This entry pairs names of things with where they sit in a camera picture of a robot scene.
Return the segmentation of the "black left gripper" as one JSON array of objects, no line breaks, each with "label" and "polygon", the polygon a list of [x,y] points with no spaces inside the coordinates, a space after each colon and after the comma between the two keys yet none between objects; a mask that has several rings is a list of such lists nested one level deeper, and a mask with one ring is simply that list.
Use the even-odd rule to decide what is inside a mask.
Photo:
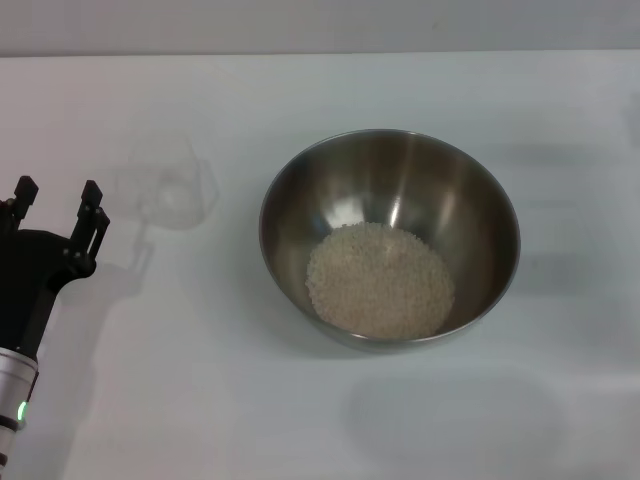
[{"label": "black left gripper", "polygon": [[37,354],[60,290],[95,272],[110,224],[101,207],[101,189],[87,180],[70,238],[42,230],[16,231],[38,190],[24,175],[14,196],[1,202],[1,232],[9,233],[1,237],[1,346],[24,356]]}]

